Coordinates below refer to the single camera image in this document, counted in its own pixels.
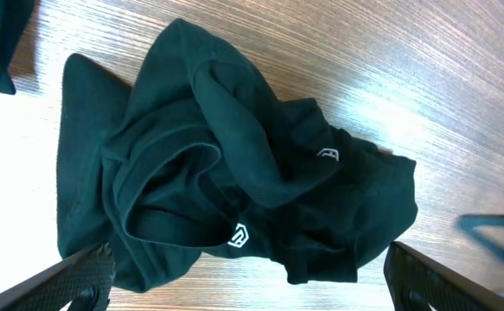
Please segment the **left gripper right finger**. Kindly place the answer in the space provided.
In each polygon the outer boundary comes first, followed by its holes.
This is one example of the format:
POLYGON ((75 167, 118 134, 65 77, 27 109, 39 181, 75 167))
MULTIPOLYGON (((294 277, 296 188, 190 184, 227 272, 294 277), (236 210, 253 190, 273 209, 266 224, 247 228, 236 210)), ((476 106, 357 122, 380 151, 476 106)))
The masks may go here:
POLYGON ((504 296, 401 242, 390 244, 384 275, 395 311, 504 311, 504 296))

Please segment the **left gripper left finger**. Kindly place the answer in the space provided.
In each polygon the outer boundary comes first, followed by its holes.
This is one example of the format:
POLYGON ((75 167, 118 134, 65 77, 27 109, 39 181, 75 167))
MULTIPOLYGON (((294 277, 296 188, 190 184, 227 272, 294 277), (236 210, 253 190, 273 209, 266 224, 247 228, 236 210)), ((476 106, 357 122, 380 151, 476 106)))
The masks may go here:
POLYGON ((95 245, 0 293, 0 311, 105 311, 115 275, 112 249, 95 245))

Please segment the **black t-shirt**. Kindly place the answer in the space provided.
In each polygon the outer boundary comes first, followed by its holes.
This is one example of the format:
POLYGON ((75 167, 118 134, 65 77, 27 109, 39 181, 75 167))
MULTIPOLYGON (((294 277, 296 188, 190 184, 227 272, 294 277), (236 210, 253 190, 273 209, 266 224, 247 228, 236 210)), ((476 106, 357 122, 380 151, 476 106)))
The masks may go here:
POLYGON ((291 284, 355 282, 415 221, 416 163, 279 100, 221 38, 182 19, 133 86, 81 54, 62 77, 57 245, 109 244, 145 292, 202 254, 261 257, 291 284))

